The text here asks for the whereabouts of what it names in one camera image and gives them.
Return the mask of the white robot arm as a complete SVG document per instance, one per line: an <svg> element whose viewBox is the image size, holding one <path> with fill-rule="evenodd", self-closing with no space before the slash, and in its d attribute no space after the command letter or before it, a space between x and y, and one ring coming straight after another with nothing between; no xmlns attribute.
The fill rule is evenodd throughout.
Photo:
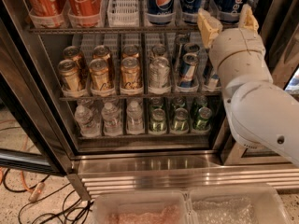
<svg viewBox="0 0 299 224"><path fill-rule="evenodd" d="M240 22L229 29L200 8L197 25L234 140L247 148L263 145L299 165L299 104L273 83L251 7L244 5Z"/></svg>

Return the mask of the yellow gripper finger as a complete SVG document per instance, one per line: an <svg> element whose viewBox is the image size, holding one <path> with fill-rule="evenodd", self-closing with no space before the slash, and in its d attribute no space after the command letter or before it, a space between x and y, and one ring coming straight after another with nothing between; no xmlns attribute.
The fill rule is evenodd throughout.
<svg viewBox="0 0 299 224"><path fill-rule="evenodd" d="M249 29L254 32L258 31L259 23L253 15L251 6L248 4L245 4L241 9L238 27Z"/></svg>
<svg viewBox="0 0 299 224"><path fill-rule="evenodd" d="M197 25L201 33L204 47L210 49L212 42L223 29L221 22L211 16L208 11L200 8L198 10Z"/></svg>

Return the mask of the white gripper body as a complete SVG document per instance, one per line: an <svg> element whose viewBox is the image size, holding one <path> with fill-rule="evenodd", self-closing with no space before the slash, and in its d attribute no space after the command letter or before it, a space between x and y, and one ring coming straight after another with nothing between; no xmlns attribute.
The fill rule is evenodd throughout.
<svg viewBox="0 0 299 224"><path fill-rule="evenodd" d="M209 58L213 67L220 71L225 65L229 68L265 69L265 47L262 38L245 28L227 29L212 42Z"/></svg>

